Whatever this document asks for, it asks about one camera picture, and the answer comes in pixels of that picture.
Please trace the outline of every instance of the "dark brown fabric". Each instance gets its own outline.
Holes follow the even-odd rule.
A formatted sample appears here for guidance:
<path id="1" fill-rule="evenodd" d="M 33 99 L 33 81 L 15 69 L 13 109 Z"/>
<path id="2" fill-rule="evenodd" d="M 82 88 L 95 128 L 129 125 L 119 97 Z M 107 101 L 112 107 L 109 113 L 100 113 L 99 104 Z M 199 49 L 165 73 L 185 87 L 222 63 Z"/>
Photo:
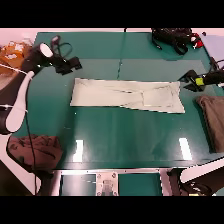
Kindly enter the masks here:
<path id="1" fill-rule="evenodd" d="M 55 136 L 31 135 L 37 170 L 51 170 L 56 168 L 62 150 L 59 140 Z M 29 137 L 11 137 L 8 144 L 8 151 L 22 164 L 28 165 L 33 169 L 34 159 Z"/>
<path id="2" fill-rule="evenodd" d="M 203 110 L 214 150 L 224 152 L 224 97 L 203 95 L 196 101 Z"/>

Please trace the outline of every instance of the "white cloth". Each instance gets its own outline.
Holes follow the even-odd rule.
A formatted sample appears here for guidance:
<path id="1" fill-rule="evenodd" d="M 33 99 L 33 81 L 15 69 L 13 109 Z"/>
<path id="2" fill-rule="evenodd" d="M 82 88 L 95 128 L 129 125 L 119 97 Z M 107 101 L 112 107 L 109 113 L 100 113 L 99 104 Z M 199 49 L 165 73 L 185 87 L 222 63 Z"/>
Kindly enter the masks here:
<path id="1" fill-rule="evenodd" d="M 75 79 L 70 106 L 118 106 L 167 113 L 185 113 L 180 82 L 137 82 Z"/>

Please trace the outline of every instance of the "green table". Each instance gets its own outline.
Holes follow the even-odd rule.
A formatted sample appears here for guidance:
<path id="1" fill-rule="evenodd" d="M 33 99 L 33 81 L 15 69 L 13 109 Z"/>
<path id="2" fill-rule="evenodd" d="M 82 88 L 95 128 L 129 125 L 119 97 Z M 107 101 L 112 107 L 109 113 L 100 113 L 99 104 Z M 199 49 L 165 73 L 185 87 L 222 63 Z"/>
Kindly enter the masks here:
<path id="1" fill-rule="evenodd" d="M 35 45 L 49 44 L 55 35 L 38 33 Z M 189 46 L 189 52 L 180 58 L 170 46 L 164 44 L 164 50 L 160 51 L 152 45 L 151 33 L 82 32 L 60 36 L 73 46 L 68 58 L 78 56 L 83 69 L 61 76 L 54 68 L 45 68 L 32 81 L 28 95 L 31 132 L 60 138 L 64 154 L 58 169 L 189 166 L 223 156 L 210 153 L 204 118 L 194 101 L 200 93 L 181 88 L 185 114 L 69 106 L 75 77 L 176 81 L 191 68 L 199 72 L 208 70 L 209 58 L 204 48 L 194 50 Z M 216 86 L 206 87 L 204 93 L 223 95 Z M 15 135 L 27 135 L 24 123 Z M 188 140 L 193 160 L 183 159 L 178 141 L 182 137 Z M 76 140 L 84 141 L 80 163 L 72 161 Z"/>

